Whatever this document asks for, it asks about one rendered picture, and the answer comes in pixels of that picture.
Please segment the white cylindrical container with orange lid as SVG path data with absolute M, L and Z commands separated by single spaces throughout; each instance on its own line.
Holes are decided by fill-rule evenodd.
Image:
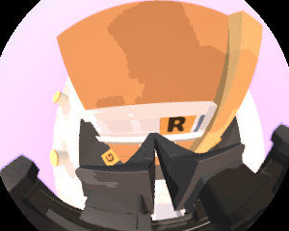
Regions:
M 62 166 L 68 163 L 68 153 L 67 150 L 53 150 L 51 151 L 51 157 L 49 157 L 49 161 L 51 161 L 52 166 Z
M 68 101 L 68 96 L 63 92 L 57 91 L 55 95 L 53 95 L 53 104 L 59 104 L 60 107 L 64 107 Z

